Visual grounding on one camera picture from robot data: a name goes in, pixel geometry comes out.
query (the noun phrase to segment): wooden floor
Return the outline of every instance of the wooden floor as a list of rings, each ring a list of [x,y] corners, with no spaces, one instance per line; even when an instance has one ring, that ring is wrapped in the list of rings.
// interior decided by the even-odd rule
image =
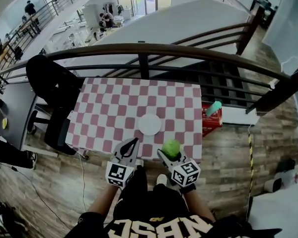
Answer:
[[[280,71],[272,52],[260,43],[264,34],[262,29],[256,31],[243,56]],[[263,183],[273,176],[280,160],[292,157],[298,162],[297,126],[297,110],[291,98],[250,129],[254,144],[253,195],[261,193]],[[106,156],[92,153],[88,162],[83,161],[86,207],[106,185],[107,160]],[[165,172],[160,163],[145,162],[145,168],[150,186],[161,172]],[[225,125],[205,137],[201,170],[197,191],[215,210],[216,216],[243,216],[250,184],[247,127]],[[36,170],[22,172],[32,180],[58,216],[68,226],[74,226],[84,209],[79,159],[65,155],[58,158],[40,155]],[[0,201],[17,208],[28,223],[29,237],[63,237],[69,231],[39,200],[30,182],[7,167],[0,171]]]

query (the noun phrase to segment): pink and white checkered tablecloth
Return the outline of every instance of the pink and white checkered tablecloth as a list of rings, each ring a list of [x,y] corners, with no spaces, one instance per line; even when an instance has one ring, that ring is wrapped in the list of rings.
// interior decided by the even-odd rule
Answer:
[[[162,122],[160,132],[144,136],[138,120],[155,114]],[[140,139],[138,157],[157,159],[168,139],[180,141],[189,158],[201,161],[202,102],[199,85],[122,78],[86,78],[74,111],[66,143],[112,153],[129,138]]]

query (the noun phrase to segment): white plate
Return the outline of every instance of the white plate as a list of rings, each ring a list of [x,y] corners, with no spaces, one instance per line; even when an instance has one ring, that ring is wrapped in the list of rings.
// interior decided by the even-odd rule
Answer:
[[[138,127],[143,135],[156,135],[161,129],[161,120],[156,115],[146,114],[139,119]]]

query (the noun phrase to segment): chair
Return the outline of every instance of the chair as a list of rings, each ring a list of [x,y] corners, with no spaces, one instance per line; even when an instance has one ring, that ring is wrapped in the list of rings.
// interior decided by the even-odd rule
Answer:
[[[67,117],[75,107],[83,80],[43,55],[28,61],[26,74],[34,92],[54,108],[50,120],[39,119],[34,112],[28,128],[32,128],[34,122],[47,123],[44,141],[55,150],[74,155],[76,151],[65,143],[70,125]]]

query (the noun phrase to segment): red box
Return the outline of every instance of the red box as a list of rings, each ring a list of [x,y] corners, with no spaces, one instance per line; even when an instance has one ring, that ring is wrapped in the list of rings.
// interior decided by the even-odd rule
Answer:
[[[211,133],[216,128],[222,127],[222,109],[216,111],[210,117],[207,117],[205,111],[210,107],[209,104],[202,104],[202,125],[203,137]]]

